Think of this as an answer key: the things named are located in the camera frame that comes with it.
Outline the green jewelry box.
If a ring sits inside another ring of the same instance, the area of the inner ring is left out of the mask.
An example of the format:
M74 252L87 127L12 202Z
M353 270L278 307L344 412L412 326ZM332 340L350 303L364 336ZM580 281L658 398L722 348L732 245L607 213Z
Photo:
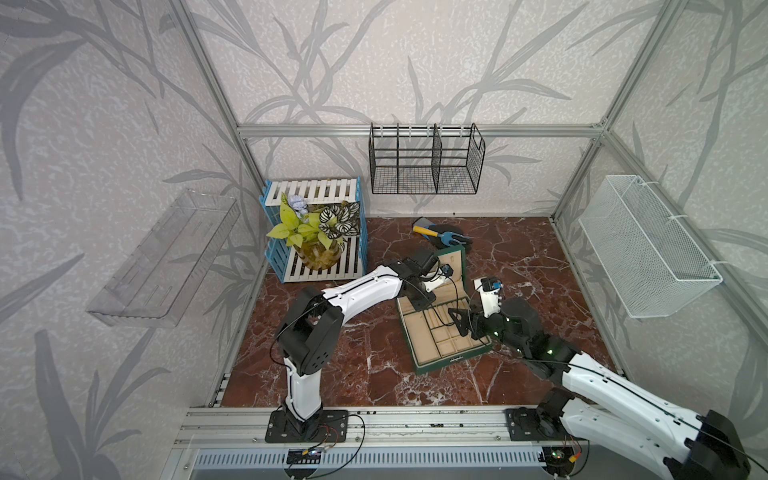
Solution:
M465 291L465 249L449 247L436 252L441 265L453 269L452 281L437 287L435 301L423 311L416 311L407 297L397 299L401 325L418 375L488 353L488 337L475 340L462 336L449 315L450 308L467 309L470 295Z

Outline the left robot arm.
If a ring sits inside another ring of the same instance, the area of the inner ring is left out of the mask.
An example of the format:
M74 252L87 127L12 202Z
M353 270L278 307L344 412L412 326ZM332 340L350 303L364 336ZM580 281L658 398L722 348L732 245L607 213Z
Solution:
M453 267L428 249L410 258L382 264L341 286L299 292L275 334L283 355L288 392L287 417L303 428L319 417L321 370L333 356L343 327L358 314L405 297L417 311L436 300L434 291L451 281Z

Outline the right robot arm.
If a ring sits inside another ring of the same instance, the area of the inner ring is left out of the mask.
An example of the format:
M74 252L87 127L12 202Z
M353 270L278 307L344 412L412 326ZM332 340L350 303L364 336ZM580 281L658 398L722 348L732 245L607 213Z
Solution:
M539 423L602 445L661 479L746 479L751 465L734 424L711 410L700 415L612 372L564 339L546 332L522 298L490 309L449 311L463 336L487 337L521 355L554 384L538 408Z

